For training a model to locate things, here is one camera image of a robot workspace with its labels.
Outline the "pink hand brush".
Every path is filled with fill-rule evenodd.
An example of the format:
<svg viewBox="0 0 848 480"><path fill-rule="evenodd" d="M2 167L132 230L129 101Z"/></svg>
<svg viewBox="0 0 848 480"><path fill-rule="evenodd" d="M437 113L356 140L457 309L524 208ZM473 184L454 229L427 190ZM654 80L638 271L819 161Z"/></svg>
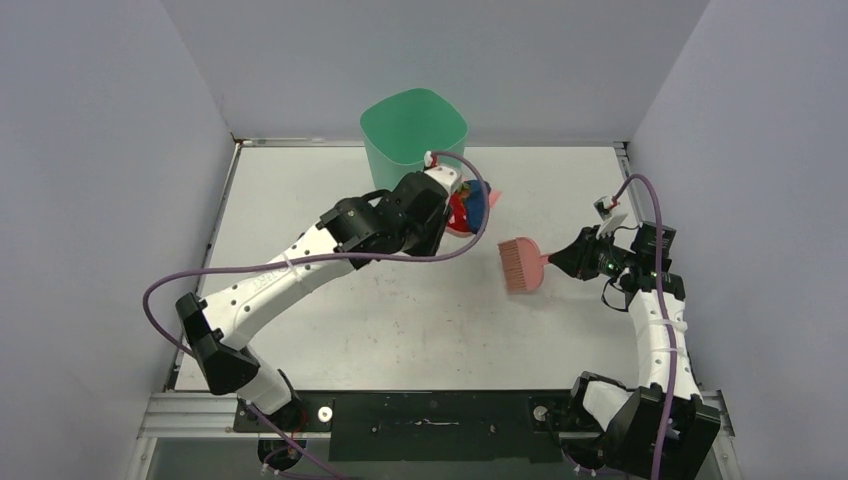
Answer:
<svg viewBox="0 0 848 480"><path fill-rule="evenodd" d="M524 294L537 290L544 281L548 255L528 237L516 237L498 243L505 288L508 294Z"/></svg>

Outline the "pink plastic dustpan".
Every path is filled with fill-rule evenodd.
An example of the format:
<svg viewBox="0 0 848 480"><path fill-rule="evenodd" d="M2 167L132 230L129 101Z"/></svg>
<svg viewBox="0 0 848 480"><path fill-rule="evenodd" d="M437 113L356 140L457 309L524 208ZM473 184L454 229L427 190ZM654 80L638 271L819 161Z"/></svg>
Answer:
<svg viewBox="0 0 848 480"><path fill-rule="evenodd" d="M491 208L494 208L494 206L496 205L496 203L498 202L498 200L499 200L499 199L500 199L500 197L502 196L502 193L503 193L503 192L502 192L502 191L500 191L500 190L492 190L492 191L490 191L490 193L488 194L488 197L487 197L487 203L488 203L488 207L489 207L490 209L491 209Z"/></svg>

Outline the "green plastic bin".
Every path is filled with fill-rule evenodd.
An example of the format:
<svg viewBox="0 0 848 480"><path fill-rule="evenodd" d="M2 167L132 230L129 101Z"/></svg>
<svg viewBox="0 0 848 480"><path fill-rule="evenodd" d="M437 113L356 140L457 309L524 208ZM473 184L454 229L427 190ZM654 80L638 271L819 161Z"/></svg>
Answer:
<svg viewBox="0 0 848 480"><path fill-rule="evenodd" d="M423 168L433 150L464 153L469 126L446 99L426 88L389 96L360 116L374 186L392 190L402 177Z"/></svg>

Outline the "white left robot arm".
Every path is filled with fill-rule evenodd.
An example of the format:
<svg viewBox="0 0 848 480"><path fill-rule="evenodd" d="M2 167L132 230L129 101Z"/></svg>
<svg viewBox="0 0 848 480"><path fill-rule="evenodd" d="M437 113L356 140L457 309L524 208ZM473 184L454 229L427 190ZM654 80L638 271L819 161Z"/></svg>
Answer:
<svg viewBox="0 0 848 480"><path fill-rule="evenodd" d="M339 200L258 275L206 297L176 301L194 359L214 395L236 393L255 404L270 428L297 420L299 405L286 376L250 342L283 311L322 285L361 269L374 254L436 253L461 175L434 167L405 175L393 190Z"/></svg>

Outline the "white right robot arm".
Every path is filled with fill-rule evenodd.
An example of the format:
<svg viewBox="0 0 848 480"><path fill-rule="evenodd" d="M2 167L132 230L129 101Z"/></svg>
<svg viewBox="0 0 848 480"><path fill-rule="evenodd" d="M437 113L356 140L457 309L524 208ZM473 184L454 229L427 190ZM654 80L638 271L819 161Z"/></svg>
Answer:
<svg viewBox="0 0 848 480"><path fill-rule="evenodd" d="M651 479L693 479L719 433L719 411L705 404L693 376L683 319L685 287L670 272L675 229L645 222L627 249L598 226L585 227L548 261L568 276L607 277L625 296L634 326L638 382L584 372L565 402L561 426L597 431L564 440L563 452L587 470L609 468Z"/></svg>

